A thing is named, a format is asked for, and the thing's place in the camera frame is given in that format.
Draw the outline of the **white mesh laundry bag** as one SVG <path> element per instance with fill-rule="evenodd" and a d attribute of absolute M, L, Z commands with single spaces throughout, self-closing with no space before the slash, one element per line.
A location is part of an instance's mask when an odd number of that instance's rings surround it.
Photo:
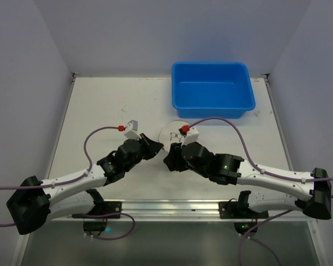
<path fill-rule="evenodd" d="M 188 125 L 188 123 L 184 120 L 175 120 L 162 128 L 158 136 L 158 142 L 163 144 L 163 150 L 165 152 L 170 151 L 171 144 L 178 144 L 184 141 L 184 136 L 179 131 L 184 125 Z"/>

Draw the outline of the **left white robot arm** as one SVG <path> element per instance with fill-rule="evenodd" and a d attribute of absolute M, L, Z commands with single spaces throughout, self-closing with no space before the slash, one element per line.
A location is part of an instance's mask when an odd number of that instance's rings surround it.
<path fill-rule="evenodd" d="M 32 233 L 61 216 L 95 215 L 103 203 L 96 189 L 121 180 L 135 165 L 154 158 L 162 148 L 163 144 L 140 134 L 138 139 L 125 140 L 85 171 L 42 181 L 36 176 L 26 178 L 6 203 L 18 233 Z"/>

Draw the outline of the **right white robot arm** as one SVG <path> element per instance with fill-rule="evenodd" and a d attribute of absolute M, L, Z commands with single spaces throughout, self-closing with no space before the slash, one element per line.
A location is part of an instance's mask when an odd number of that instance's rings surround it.
<path fill-rule="evenodd" d="M 271 190 L 268 195 L 241 193 L 240 212 L 291 210 L 315 219 L 331 219 L 331 183 L 324 169 L 315 168 L 311 172 L 267 170 L 240 156 L 214 154 L 198 142 L 171 144 L 163 162 L 169 171 L 191 170 L 219 185 L 258 186 Z"/>

